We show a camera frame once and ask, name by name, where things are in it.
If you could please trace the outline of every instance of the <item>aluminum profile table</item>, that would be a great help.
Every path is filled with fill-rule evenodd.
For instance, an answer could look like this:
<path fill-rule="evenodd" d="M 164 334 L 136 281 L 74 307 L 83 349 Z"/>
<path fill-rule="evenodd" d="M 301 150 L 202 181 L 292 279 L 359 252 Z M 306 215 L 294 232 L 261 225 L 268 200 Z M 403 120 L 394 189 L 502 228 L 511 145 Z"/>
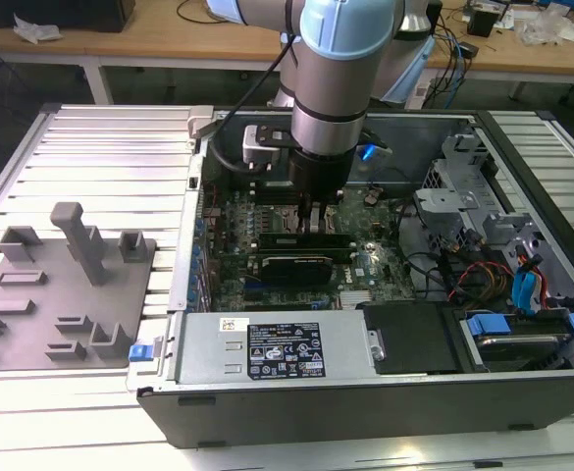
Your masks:
<path fill-rule="evenodd" d="M 0 177 L 0 234 L 10 224 L 27 222 L 44 236 L 59 236 L 49 226 L 48 210 L 56 201 L 74 199 L 86 211 L 85 222 L 97 224 L 103 235 L 135 227 L 158 240 L 140 338 L 158 335 L 167 322 L 190 156 L 188 112 L 67 106 L 43 113 Z M 495 116 L 524 121 L 535 115 Z M 538 129 L 558 130 L 535 118 Z M 574 415 L 533 432 L 179 450 L 166 443 L 127 391 L 126 374 L 0 373 L 0 469 L 462 470 L 493 460 L 509 470 L 574 470 Z"/>
<path fill-rule="evenodd" d="M 492 112 L 552 201 L 574 229 L 574 139 L 555 120 L 533 112 Z M 503 174 L 497 178 L 516 210 L 524 202 Z"/>

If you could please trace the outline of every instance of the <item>warning label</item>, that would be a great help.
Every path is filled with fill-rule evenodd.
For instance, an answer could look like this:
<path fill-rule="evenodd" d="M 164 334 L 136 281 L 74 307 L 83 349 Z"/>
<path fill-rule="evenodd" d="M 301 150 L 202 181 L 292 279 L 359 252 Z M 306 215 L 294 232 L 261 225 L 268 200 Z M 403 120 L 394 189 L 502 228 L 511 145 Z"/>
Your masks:
<path fill-rule="evenodd" d="M 319 324 L 247 326 L 247 375 L 252 380 L 326 376 Z"/>

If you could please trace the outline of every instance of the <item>blue light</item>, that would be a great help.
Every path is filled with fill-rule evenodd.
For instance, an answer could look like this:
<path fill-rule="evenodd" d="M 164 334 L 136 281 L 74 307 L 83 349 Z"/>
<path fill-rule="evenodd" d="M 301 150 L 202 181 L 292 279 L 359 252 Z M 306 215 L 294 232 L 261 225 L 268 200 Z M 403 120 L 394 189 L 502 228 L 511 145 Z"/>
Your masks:
<path fill-rule="evenodd" d="M 361 157 L 361 160 L 363 162 L 366 162 L 369 159 L 371 159 L 372 155 L 374 155 L 375 150 L 376 150 L 376 146 L 374 144 L 369 144 L 367 146 L 367 148 L 365 149 L 365 152 L 363 152 L 363 156 Z"/>

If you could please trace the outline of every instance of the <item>wooden table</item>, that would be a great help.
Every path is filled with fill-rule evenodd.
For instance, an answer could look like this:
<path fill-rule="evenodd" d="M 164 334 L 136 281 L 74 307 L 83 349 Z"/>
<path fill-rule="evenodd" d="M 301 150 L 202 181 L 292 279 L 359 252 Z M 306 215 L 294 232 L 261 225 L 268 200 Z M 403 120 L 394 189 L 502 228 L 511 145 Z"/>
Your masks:
<path fill-rule="evenodd" d="M 179 2 L 136 0 L 132 19 L 122 33 L 62 30 L 62 40 L 33 45 L 9 29 L 0 29 L 0 54 L 9 62 L 82 66 L 95 103 L 109 104 L 105 66 L 263 70 L 279 53 L 276 32 L 231 24 L 196 25 L 177 16 Z M 459 0 L 444 0 L 444 18 L 459 5 Z M 184 13 L 209 20 L 198 0 L 191 0 Z M 458 36 L 465 33 L 465 24 L 453 18 L 446 23 Z M 465 35 L 462 40 L 480 48 L 467 76 L 470 79 L 574 83 L 572 42 L 529 47 L 513 31 L 494 31 L 489 38 Z M 412 99 L 445 69 L 447 59 L 436 47 Z"/>

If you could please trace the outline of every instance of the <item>table leg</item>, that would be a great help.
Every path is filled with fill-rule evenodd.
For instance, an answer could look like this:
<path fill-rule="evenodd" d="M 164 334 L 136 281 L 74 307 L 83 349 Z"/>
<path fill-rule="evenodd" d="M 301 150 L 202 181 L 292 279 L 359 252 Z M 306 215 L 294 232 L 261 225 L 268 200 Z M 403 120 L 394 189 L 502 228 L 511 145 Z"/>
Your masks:
<path fill-rule="evenodd" d="M 522 91 L 524 91 L 524 87 L 526 86 L 527 82 L 526 81 L 517 81 L 513 84 L 513 86 L 511 86 L 511 89 L 509 90 L 509 98 L 511 98 L 512 100 L 518 100 L 520 98 L 520 95 L 522 94 Z"/>
<path fill-rule="evenodd" d="M 114 104 L 103 66 L 94 61 L 88 61 L 81 66 L 86 74 L 88 85 L 90 85 L 90 91 L 92 92 L 95 105 Z"/>
<path fill-rule="evenodd" d="M 422 75 L 417 80 L 413 91 L 408 95 L 404 109 L 406 110 L 421 110 L 428 94 L 428 89 L 431 86 L 431 81 L 437 78 L 437 69 L 424 69 Z"/>

